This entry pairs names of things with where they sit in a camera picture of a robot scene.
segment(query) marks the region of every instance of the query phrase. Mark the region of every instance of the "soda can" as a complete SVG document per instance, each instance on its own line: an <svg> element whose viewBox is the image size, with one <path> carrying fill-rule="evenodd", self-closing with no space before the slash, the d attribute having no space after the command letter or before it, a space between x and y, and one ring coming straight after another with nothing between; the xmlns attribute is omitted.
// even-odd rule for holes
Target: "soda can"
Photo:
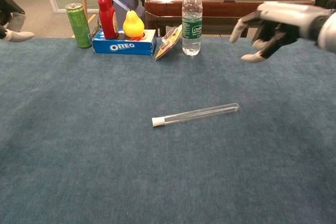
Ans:
<svg viewBox="0 0 336 224"><path fill-rule="evenodd" d="M68 4L65 9L78 47L91 47L92 37L82 4Z"/></svg>

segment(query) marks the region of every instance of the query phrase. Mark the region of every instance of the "robotic hand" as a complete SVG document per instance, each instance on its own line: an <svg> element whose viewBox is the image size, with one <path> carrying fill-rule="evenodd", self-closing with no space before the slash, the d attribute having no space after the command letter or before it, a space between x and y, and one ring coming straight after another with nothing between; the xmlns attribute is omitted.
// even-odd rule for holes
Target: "robotic hand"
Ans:
<svg viewBox="0 0 336 224"><path fill-rule="evenodd" d="M315 41L323 50L336 53L336 13L316 6L269 2L242 17L230 38L235 43L249 24L261 22L254 38L255 54L242 56L242 60L258 63L267 60L281 46L304 38Z"/></svg>
<svg viewBox="0 0 336 224"><path fill-rule="evenodd" d="M33 38L33 33L20 32L25 19L25 12L13 0L0 0L0 39L21 42Z"/></svg>

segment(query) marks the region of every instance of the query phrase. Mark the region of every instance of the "mahjong table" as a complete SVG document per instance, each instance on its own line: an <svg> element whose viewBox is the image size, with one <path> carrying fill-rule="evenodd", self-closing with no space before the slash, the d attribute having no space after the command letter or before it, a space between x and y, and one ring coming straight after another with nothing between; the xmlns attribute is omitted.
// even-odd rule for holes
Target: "mahjong table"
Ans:
<svg viewBox="0 0 336 224"><path fill-rule="evenodd" d="M165 34L166 26L181 24L183 0L145 0L145 17L148 29ZM256 10L265 1L280 1L313 5L314 0L202 0L203 33L230 34L240 17Z"/></svg>

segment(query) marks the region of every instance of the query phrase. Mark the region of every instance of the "red ketchup bottle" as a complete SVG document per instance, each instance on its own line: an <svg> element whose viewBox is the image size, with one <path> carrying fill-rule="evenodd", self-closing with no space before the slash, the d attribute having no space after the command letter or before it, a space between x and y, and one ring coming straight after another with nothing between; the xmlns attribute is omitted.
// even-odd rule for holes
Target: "red ketchup bottle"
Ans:
<svg viewBox="0 0 336 224"><path fill-rule="evenodd" d="M105 39L115 39L118 36L118 23L112 0L97 0L99 5L99 17Z"/></svg>

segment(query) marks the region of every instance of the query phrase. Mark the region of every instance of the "white test tube cap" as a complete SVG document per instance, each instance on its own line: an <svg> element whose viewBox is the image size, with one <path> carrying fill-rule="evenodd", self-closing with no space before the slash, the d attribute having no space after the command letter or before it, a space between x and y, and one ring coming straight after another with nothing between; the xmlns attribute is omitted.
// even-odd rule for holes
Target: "white test tube cap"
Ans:
<svg viewBox="0 0 336 224"><path fill-rule="evenodd" d="M164 125L165 124L164 117L161 116L159 118L152 118L152 123L153 123L153 127Z"/></svg>

